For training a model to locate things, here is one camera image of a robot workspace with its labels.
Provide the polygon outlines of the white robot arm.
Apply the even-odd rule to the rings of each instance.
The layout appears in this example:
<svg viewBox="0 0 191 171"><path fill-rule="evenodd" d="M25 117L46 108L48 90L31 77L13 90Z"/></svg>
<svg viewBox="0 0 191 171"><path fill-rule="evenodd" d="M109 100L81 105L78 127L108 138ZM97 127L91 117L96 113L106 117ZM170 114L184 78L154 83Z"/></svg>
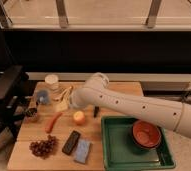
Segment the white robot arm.
<svg viewBox="0 0 191 171"><path fill-rule="evenodd" d="M191 105L109 90L109 78L103 73L91 75L72 91L68 103L72 109L88 105L108 108L130 115L191 139Z"/></svg>

